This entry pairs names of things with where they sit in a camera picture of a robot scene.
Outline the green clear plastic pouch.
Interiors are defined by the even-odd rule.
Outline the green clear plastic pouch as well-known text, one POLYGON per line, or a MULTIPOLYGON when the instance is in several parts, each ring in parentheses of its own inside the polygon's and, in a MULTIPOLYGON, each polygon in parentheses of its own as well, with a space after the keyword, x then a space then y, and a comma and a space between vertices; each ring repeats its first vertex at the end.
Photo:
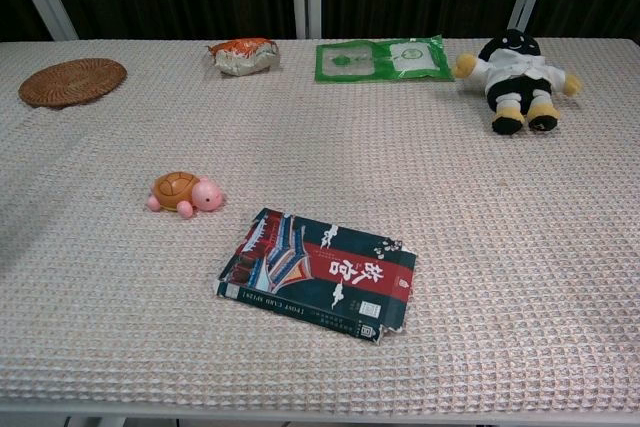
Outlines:
POLYGON ((350 40, 316 47, 317 82, 417 79, 453 80, 440 35, 381 41, 350 40))

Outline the round woven rattan coaster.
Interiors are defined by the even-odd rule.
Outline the round woven rattan coaster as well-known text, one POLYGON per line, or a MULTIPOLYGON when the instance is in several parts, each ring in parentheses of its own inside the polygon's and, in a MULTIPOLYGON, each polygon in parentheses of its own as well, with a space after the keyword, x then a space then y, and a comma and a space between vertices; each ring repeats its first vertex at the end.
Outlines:
POLYGON ((26 79, 18 90, 34 107, 65 108, 94 101, 127 77, 125 67, 107 58, 82 58, 46 67, 26 79))

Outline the beige waffle weave tablecloth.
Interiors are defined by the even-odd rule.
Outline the beige waffle weave tablecloth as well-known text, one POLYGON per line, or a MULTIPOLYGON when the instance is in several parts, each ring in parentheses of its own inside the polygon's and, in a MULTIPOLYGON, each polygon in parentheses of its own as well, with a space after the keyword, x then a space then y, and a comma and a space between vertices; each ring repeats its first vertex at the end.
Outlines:
POLYGON ((640 423, 640 47, 544 39, 584 89, 501 137, 461 83, 320 84, 316 45, 226 78, 197 41, 0 43, 0 412, 640 423), (107 58, 108 94, 18 95, 107 58), (223 205, 151 211, 154 181, 223 205), (400 240, 405 328, 379 344, 222 299, 271 207, 400 240))

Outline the dark blue snack packet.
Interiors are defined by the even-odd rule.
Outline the dark blue snack packet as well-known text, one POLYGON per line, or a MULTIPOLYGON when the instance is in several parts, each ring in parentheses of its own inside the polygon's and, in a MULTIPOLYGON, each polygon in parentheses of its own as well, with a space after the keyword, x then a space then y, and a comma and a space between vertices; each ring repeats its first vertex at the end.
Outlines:
POLYGON ((405 326, 415 264, 399 240, 265 208, 214 292, 378 343, 405 326))

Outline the black plush doll white shirt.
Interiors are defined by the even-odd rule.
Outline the black plush doll white shirt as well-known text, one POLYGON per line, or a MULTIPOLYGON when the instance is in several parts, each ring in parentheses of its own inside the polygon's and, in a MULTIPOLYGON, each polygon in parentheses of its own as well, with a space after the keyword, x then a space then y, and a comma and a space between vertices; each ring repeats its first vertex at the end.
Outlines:
POLYGON ((553 130, 559 111, 552 94, 571 97, 582 88, 578 77, 549 65, 536 39, 518 29, 492 38, 477 55, 459 55, 453 73, 482 83, 495 113, 492 129, 500 135, 512 135, 525 125, 540 132, 553 130))

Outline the small orange pink toy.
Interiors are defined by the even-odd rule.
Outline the small orange pink toy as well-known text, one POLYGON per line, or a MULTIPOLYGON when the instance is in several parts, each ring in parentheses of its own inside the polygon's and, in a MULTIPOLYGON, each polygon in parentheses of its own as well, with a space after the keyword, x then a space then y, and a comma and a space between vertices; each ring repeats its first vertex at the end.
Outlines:
POLYGON ((183 219, 190 219, 199 211, 218 210, 224 200, 221 188, 213 180, 176 171, 154 181, 146 206, 153 212, 177 212, 183 219))

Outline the orange silver snack bag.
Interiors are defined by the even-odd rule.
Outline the orange silver snack bag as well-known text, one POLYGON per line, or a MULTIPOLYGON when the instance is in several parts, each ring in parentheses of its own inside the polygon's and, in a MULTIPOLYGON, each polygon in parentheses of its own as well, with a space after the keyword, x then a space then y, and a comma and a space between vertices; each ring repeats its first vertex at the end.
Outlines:
POLYGON ((277 66, 278 45, 266 38, 240 38, 207 47, 214 66, 231 76, 246 76, 277 66))

